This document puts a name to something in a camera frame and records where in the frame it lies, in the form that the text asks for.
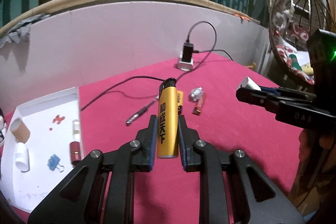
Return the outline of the black adapter in white dock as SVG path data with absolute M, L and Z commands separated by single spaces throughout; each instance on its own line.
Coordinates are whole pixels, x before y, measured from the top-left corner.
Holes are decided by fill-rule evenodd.
M 187 39 L 183 43 L 183 49 L 178 57 L 177 68 L 184 72 L 192 71 L 194 67 L 194 53 L 198 52 L 194 49 L 194 45 Z

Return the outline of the round rattan chair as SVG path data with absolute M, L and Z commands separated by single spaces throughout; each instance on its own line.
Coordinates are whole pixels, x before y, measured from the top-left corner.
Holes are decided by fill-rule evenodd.
M 269 41 L 284 75 L 296 85 L 314 85 L 306 42 L 317 29 L 335 30 L 329 7 L 322 0 L 274 0 L 269 12 Z

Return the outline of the grey rag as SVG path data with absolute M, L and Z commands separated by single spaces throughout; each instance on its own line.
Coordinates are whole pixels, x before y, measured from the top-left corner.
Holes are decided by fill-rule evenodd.
M 31 26 L 49 17 L 50 14 L 42 13 L 21 20 L 15 26 L 9 29 L 9 31 L 5 34 L 5 36 L 1 38 L 0 47 L 3 48 L 6 44 L 10 43 L 14 44 L 28 43 L 30 41 Z

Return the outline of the white pill bottle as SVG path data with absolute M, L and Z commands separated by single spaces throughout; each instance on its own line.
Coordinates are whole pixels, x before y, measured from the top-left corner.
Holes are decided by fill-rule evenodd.
M 30 170 L 29 150 L 25 143 L 19 142 L 15 146 L 14 163 L 17 169 L 21 172 L 28 172 Z

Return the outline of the blue binder clip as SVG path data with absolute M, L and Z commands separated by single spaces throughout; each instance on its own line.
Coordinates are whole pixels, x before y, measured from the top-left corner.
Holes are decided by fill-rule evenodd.
M 47 166 L 49 168 L 49 170 L 54 171 L 54 170 L 58 170 L 59 172 L 63 172 L 65 167 L 63 165 L 60 164 L 60 158 L 53 154 L 47 163 Z

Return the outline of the black pen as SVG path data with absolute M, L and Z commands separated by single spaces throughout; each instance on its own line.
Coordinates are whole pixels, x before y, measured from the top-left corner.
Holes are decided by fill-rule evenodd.
M 131 117 L 129 117 L 126 120 L 126 125 L 130 126 L 135 120 L 137 120 L 140 116 L 142 116 L 144 113 L 147 112 L 147 110 L 149 109 L 149 107 L 151 105 L 153 105 L 155 102 L 157 102 L 158 100 L 158 96 L 156 96 L 154 98 L 154 100 L 152 100 L 150 103 L 148 103 L 146 106 L 144 106 L 143 108 L 141 108 L 140 110 L 138 110 L 136 113 L 134 113 Z

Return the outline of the yellow lighter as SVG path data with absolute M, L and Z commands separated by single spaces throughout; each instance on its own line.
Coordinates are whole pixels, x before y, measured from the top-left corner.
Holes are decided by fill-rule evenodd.
M 178 156 L 178 104 L 176 79 L 169 78 L 159 87 L 157 157 Z
M 178 115 L 182 114 L 182 109 L 183 109 L 183 92 L 178 90 L 177 91 L 177 107 L 178 107 Z

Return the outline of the white cardboard tray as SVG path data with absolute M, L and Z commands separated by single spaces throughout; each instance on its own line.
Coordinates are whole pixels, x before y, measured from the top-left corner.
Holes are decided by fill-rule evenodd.
M 15 166 L 17 141 L 8 131 L 1 158 L 1 191 L 11 205 L 30 213 L 73 169 L 70 143 L 74 141 L 72 121 L 80 121 L 79 89 L 73 87 L 23 103 L 15 109 L 12 119 L 16 118 L 30 130 L 25 143 L 30 170 L 21 172 Z M 53 154 L 60 158 L 63 172 L 49 170 L 47 163 Z

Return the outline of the red lighter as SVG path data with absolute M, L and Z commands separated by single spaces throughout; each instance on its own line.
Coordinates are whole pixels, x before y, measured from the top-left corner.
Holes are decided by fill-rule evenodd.
M 197 100 L 195 107 L 193 109 L 194 115 L 200 115 L 202 113 L 203 106 L 205 105 L 205 100 L 207 98 L 207 94 L 203 93 L 202 96 Z

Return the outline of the white partition board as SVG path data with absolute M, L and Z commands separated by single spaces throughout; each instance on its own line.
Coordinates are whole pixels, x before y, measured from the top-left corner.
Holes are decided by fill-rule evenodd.
M 26 43 L 1 48 L 1 109 L 167 60 L 190 39 L 260 64 L 267 28 L 238 16 L 168 2 L 119 2 L 67 11 L 35 23 Z

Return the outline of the bamboo rim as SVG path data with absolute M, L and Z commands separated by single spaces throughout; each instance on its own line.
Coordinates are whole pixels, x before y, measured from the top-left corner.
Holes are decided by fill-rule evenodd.
M 224 12 L 226 14 L 231 14 L 234 16 L 241 17 L 245 20 L 250 22 L 260 24 L 261 22 L 257 19 L 254 19 L 247 14 L 244 14 L 241 11 L 229 8 L 227 6 L 218 4 L 216 2 L 210 0 L 51 0 L 46 3 L 39 5 L 29 11 L 23 13 L 22 15 L 16 17 L 8 24 L 4 25 L 1 28 L 1 37 L 4 37 L 5 34 L 13 28 L 17 23 L 32 16 L 38 14 L 57 14 L 59 12 L 63 12 L 65 10 L 73 10 L 79 6 L 86 6 L 86 5 L 95 5 L 96 3 L 100 2 L 125 2 L 125 1 L 159 1 L 159 2 L 173 2 L 173 3 L 183 3 L 186 5 L 193 5 L 197 7 L 202 7 L 214 11 Z

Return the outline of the yellowish dropper bottle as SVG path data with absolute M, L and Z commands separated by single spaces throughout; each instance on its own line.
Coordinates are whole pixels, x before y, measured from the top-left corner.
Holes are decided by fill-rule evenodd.
M 78 119 L 72 121 L 72 133 L 73 133 L 73 140 L 76 142 L 80 142 L 81 127 L 80 127 L 80 121 Z

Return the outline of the brown tape roll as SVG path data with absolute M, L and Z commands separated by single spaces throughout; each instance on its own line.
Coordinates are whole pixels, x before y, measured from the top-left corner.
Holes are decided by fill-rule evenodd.
M 30 130 L 21 118 L 16 118 L 10 125 L 10 131 L 18 143 L 27 143 L 30 138 Z

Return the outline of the red table cloth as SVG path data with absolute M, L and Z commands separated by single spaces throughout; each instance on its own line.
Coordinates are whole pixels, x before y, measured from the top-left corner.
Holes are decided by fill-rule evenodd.
M 236 89 L 249 76 L 262 86 L 271 82 L 233 61 L 216 54 L 186 76 L 165 61 L 81 86 L 79 102 L 84 151 L 118 149 L 146 127 L 157 114 L 151 106 L 131 126 L 126 119 L 153 98 L 159 80 L 178 77 L 177 87 L 185 94 L 202 87 L 207 94 L 200 115 L 194 104 L 183 103 L 189 128 L 218 149 L 242 149 L 281 189 L 289 193 L 298 165 L 299 128 L 278 122 L 263 108 L 239 102 Z M 186 173 L 179 158 L 156 159 L 149 173 L 135 175 L 135 223 L 197 223 L 199 219 L 199 175 Z

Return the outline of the red cap small bottle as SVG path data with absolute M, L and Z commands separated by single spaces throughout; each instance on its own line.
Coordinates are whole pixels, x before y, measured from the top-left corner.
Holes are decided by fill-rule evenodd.
M 73 166 L 78 165 L 81 161 L 80 143 L 78 141 L 72 141 L 70 143 L 70 158 Z

